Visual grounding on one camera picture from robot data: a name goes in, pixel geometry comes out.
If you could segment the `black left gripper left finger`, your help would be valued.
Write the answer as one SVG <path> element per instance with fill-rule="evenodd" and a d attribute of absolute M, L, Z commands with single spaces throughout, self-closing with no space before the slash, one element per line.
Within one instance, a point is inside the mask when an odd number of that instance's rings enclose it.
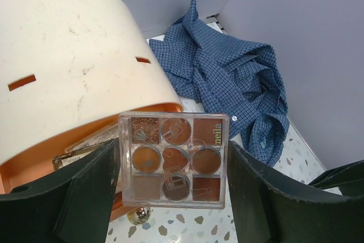
<path fill-rule="evenodd" d="M 1 242 L 105 242 L 119 140 L 1 195 Z"/>

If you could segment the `long brown labelled palette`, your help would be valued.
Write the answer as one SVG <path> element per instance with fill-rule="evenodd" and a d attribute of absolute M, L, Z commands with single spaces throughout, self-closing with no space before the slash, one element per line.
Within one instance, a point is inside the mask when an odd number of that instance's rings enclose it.
<path fill-rule="evenodd" d="M 52 160 L 55 171 L 85 157 L 95 149 L 102 146 L 103 143 L 118 137 L 117 123 L 111 123 L 77 143 L 70 145 L 64 150 L 64 153 L 55 156 Z"/>

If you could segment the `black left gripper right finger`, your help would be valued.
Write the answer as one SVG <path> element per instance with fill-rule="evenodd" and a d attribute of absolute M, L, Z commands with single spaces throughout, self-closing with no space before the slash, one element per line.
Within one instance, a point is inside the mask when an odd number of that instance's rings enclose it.
<path fill-rule="evenodd" d="M 363 195 L 301 183 L 233 141 L 227 176 L 239 242 L 363 241 Z"/>

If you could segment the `round cream drawer organizer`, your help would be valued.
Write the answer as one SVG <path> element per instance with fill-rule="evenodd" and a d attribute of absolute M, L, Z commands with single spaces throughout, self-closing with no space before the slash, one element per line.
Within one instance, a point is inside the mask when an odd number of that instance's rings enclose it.
<path fill-rule="evenodd" d="M 121 0 L 1 0 L 1 196 L 121 112 L 182 109 Z"/>

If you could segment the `nine-pan orange eyeshadow palette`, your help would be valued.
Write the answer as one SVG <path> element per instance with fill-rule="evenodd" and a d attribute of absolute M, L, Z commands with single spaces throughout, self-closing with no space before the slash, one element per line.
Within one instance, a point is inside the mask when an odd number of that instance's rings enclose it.
<path fill-rule="evenodd" d="M 123 112 L 118 126 L 125 205 L 225 206 L 227 115 Z"/>

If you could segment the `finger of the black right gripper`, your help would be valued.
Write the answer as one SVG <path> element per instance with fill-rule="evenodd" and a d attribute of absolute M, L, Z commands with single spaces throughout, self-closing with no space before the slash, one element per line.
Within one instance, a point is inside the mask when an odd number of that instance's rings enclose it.
<path fill-rule="evenodd" d="M 360 160 L 327 170 L 309 185 L 321 190 L 338 187 L 343 195 L 363 195 L 363 165 L 363 160 Z"/>

